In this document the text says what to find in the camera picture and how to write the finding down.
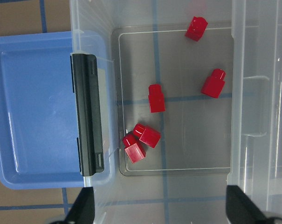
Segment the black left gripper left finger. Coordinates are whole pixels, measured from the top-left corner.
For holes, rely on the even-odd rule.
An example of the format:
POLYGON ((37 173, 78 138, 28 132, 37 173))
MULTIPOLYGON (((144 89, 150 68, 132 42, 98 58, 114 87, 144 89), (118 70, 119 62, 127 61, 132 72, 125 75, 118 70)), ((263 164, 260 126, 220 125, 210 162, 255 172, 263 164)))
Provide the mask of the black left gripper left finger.
POLYGON ((92 224, 95 220, 95 199, 93 187, 81 189, 63 224, 92 224))

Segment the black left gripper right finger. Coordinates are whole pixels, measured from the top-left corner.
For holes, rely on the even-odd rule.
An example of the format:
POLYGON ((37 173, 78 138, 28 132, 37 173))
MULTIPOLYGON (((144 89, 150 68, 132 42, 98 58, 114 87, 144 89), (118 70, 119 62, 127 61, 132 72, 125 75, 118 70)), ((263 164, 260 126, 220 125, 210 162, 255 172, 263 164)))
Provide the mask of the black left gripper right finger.
POLYGON ((226 215, 231 224, 273 224, 237 185, 227 185, 226 215))

